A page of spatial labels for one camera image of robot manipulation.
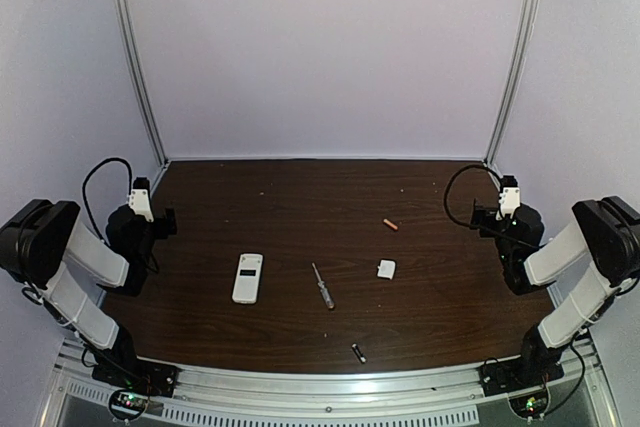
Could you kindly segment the white battery cover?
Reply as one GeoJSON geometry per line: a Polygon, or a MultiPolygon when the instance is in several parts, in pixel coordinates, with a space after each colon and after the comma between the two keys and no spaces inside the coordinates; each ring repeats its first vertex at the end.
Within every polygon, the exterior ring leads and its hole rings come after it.
{"type": "Polygon", "coordinates": [[[377,277],[387,280],[394,278],[396,271],[396,262],[393,260],[382,259],[377,267],[377,277]]]}

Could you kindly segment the white red remote control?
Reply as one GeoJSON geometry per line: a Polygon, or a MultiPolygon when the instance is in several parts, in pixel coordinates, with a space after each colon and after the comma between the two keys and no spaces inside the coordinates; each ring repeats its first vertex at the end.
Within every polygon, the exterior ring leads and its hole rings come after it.
{"type": "Polygon", "coordinates": [[[257,302],[263,261],[262,254],[244,253],[240,255],[231,294],[234,303],[252,305],[257,302]]]}

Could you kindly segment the orange battery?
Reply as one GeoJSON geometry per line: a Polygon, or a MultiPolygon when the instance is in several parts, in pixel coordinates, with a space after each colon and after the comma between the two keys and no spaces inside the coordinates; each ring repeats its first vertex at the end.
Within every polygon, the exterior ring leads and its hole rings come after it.
{"type": "Polygon", "coordinates": [[[397,232],[399,230],[399,227],[389,219],[383,219],[382,223],[394,232],[397,232]]]}

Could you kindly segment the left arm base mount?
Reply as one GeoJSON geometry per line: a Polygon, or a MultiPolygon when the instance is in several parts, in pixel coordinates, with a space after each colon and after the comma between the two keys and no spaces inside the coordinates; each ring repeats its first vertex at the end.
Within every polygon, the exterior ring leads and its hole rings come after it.
{"type": "Polygon", "coordinates": [[[171,398],[177,384],[179,368],[170,364],[140,360],[138,372],[102,359],[92,367],[91,378],[115,390],[109,395],[107,409],[123,423],[142,417],[156,397],[171,398]]]}

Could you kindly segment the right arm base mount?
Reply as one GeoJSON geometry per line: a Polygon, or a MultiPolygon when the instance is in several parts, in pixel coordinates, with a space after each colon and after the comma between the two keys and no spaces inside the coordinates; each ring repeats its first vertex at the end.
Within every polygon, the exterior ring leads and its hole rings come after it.
{"type": "Polygon", "coordinates": [[[550,408],[549,383],[564,376],[561,365],[529,369],[521,357],[489,358],[477,369],[485,397],[505,394],[511,411],[526,421],[542,420],[550,408]]]}

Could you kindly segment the clear handle screwdriver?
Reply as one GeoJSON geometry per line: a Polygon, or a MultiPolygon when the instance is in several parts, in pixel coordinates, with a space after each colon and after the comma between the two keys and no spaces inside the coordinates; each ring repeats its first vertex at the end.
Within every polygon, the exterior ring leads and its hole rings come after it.
{"type": "Polygon", "coordinates": [[[314,271],[314,275],[316,277],[317,285],[323,299],[323,302],[328,310],[333,311],[335,309],[335,302],[329,292],[328,287],[326,286],[321,274],[314,262],[311,263],[312,269],[314,271]]]}

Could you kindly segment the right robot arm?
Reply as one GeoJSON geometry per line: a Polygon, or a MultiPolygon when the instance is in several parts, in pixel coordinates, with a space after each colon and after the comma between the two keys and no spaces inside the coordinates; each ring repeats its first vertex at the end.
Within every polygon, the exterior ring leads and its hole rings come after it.
{"type": "Polygon", "coordinates": [[[571,211],[569,223],[544,243],[542,218],[532,207],[473,206],[470,228],[495,240],[504,280],[516,295],[547,288],[576,262],[588,262],[559,306],[525,334],[511,368],[521,381],[541,378],[575,335],[639,282],[639,212],[618,196],[578,201],[571,211]]]}

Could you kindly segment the black battery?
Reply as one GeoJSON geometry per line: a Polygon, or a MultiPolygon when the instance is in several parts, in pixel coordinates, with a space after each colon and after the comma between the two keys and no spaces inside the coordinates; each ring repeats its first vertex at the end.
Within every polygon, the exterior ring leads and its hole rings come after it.
{"type": "Polygon", "coordinates": [[[351,349],[361,364],[367,363],[366,356],[364,355],[364,353],[361,351],[360,347],[356,343],[353,343],[351,345],[351,349]]]}

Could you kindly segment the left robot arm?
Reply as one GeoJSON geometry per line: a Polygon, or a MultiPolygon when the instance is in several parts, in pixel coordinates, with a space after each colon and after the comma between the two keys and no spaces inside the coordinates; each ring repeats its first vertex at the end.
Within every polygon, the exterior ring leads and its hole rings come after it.
{"type": "Polygon", "coordinates": [[[133,336],[95,293],[140,295],[157,243],[176,232],[172,211],[156,215],[129,201],[110,215],[100,237],[77,202],[31,199],[1,213],[1,290],[49,310],[98,355],[132,367],[133,336]]]}

